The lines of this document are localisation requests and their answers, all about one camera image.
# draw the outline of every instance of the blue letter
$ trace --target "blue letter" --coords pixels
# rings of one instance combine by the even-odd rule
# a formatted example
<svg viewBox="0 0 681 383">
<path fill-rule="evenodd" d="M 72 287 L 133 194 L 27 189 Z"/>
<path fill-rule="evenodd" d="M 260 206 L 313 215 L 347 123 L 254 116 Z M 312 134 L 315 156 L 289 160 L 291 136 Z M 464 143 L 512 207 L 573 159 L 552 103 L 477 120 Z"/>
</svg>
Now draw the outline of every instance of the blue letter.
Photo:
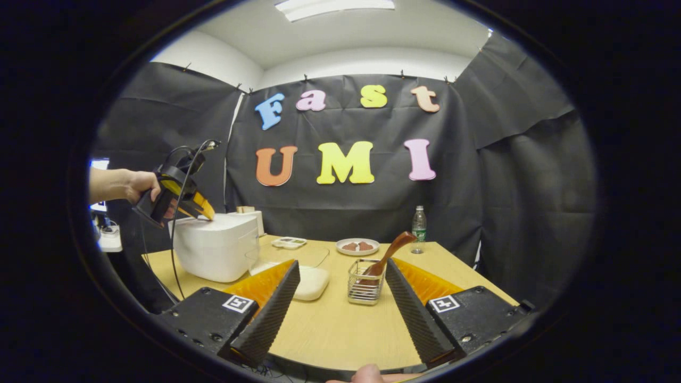
<svg viewBox="0 0 681 383">
<path fill-rule="evenodd" d="M 260 112 L 260 117 L 262 117 L 263 130 L 270 129 L 281 121 L 281 117 L 277 116 L 275 113 L 281 113 L 281 104 L 279 102 L 283 99 L 284 95 L 277 93 L 255 107 L 255 109 Z"/>
</svg>

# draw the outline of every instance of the computer screen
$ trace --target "computer screen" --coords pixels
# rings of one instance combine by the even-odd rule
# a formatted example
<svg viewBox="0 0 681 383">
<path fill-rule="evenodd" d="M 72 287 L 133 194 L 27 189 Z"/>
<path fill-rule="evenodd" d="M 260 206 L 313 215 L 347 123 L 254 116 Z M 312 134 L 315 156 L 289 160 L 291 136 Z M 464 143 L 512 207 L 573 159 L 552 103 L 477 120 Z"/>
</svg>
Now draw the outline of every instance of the computer screen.
<svg viewBox="0 0 681 383">
<path fill-rule="evenodd" d="M 90 166 L 96 169 L 102 169 L 106 170 L 106 168 L 109 166 L 109 159 L 108 158 L 93 158 L 90 161 Z M 105 211 L 106 212 L 106 204 L 104 201 L 92 204 L 90 205 L 90 209 L 96 210 L 96 211 Z"/>
</svg>

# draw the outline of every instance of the white wall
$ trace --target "white wall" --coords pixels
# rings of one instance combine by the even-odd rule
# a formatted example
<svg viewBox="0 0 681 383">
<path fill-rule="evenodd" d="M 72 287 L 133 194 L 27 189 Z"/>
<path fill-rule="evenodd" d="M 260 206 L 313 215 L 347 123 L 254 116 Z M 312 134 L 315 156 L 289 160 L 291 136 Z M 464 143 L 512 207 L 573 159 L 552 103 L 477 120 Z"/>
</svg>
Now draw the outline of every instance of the white wall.
<svg viewBox="0 0 681 383">
<path fill-rule="evenodd" d="M 263 70 L 253 60 L 222 40 L 191 31 L 163 49 L 151 61 L 169 63 L 207 74 L 248 91 L 255 88 Z"/>
<path fill-rule="evenodd" d="M 304 57 L 266 70 L 256 89 L 286 82 L 340 74 L 400 74 L 453 80 L 472 59 L 433 50 L 359 48 Z"/>
</svg>

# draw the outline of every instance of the black curtain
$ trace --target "black curtain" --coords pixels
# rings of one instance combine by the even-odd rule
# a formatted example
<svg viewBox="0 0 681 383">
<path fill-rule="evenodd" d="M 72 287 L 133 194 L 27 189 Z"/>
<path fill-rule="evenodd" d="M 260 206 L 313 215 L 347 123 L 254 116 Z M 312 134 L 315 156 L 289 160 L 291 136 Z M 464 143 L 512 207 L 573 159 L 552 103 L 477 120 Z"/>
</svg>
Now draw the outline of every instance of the black curtain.
<svg viewBox="0 0 681 383">
<path fill-rule="evenodd" d="M 360 90 L 365 85 L 385 87 L 387 105 L 364 108 Z M 434 91 L 436 113 L 422 110 L 411 89 Z M 300 111 L 296 102 L 310 90 L 326 92 L 326 107 Z M 277 93 L 281 121 L 263 130 L 255 107 Z M 227 151 L 227 197 L 230 209 L 255 206 L 263 211 L 265 231 L 323 241 L 370 238 L 391 242 L 411 230 L 417 205 L 428 217 L 427 241 L 437 241 L 472 264 L 481 227 L 479 161 L 464 107 L 452 84 L 428 78 L 387 75 L 333 76 L 292 82 L 245 95 L 237 114 Z M 406 140 L 424 138 L 431 168 L 430 181 L 412 181 Z M 321 151 L 335 142 L 344 155 L 357 141 L 373 143 L 370 152 L 371 184 L 320 185 Z M 277 150 L 271 173 L 281 171 L 279 149 L 295 145 L 290 180 L 277 187 L 262 185 L 255 176 L 256 150 Z"/>
<path fill-rule="evenodd" d="M 229 126 L 241 92 L 204 74 L 175 65 L 148 63 L 123 89 L 99 128 L 93 157 L 110 159 L 109 169 L 151 171 L 175 147 L 196 147 L 214 138 L 223 144 L 205 153 L 194 176 L 200 190 L 224 213 L 225 154 Z M 143 222 L 126 200 L 107 202 L 108 215 L 121 227 L 123 251 L 110 255 L 133 295 L 151 312 L 169 305 L 141 254 L 170 248 L 168 229 Z"/>
<path fill-rule="evenodd" d="M 482 272 L 545 307 L 593 229 L 597 172 L 586 130 L 555 80 L 496 34 L 454 88 L 481 164 Z"/>
</svg>

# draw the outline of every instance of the water bottle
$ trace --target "water bottle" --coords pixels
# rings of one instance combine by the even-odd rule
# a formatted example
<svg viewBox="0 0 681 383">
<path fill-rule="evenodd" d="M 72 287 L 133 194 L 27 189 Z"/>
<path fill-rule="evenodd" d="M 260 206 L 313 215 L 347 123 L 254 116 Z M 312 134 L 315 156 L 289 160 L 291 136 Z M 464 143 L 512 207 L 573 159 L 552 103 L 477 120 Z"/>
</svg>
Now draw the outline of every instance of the water bottle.
<svg viewBox="0 0 681 383">
<path fill-rule="evenodd" d="M 416 236 L 416 241 L 412 242 L 411 252 L 421 254 L 424 252 L 423 244 L 426 242 L 426 214 L 423 206 L 416 207 L 416 214 L 411 221 L 411 234 Z"/>
</svg>

